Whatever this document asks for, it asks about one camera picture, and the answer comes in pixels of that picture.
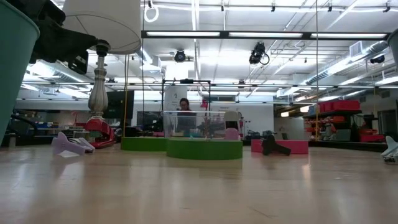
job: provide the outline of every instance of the pink platform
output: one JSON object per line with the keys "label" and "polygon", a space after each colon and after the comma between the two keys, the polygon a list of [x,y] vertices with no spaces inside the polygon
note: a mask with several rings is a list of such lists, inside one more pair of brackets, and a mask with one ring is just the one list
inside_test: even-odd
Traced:
{"label": "pink platform", "polygon": [[[277,144],[292,150],[292,154],[308,154],[308,141],[303,140],[275,140]],[[253,139],[251,141],[252,152],[262,152],[262,140]]]}

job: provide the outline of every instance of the floor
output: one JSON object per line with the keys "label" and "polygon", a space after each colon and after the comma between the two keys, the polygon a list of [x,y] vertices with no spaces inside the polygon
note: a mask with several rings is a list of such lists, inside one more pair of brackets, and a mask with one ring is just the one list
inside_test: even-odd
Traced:
{"label": "floor", "polygon": [[398,166],[375,152],[313,148],[186,161],[163,153],[0,151],[0,223],[396,223]]}

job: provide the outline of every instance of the teal container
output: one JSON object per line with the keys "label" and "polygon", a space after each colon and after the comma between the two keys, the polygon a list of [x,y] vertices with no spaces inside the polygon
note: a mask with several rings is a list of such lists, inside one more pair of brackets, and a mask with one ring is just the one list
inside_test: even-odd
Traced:
{"label": "teal container", "polygon": [[39,28],[32,20],[0,0],[0,142],[39,35]]}

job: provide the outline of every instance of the lamp shade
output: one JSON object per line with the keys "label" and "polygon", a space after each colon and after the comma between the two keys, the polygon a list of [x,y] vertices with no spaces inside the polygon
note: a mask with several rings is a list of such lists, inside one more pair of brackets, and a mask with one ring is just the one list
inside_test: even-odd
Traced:
{"label": "lamp shade", "polygon": [[66,29],[107,41],[111,54],[132,54],[141,47],[140,0],[66,0]]}

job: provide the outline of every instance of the red machine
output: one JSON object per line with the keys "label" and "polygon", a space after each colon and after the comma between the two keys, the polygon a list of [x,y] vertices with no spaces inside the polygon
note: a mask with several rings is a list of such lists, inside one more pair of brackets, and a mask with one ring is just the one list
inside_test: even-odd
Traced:
{"label": "red machine", "polygon": [[95,137],[95,142],[90,144],[96,149],[112,146],[116,140],[113,129],[101,118],[88,120],[85,129],[90,132],[90,136]]}

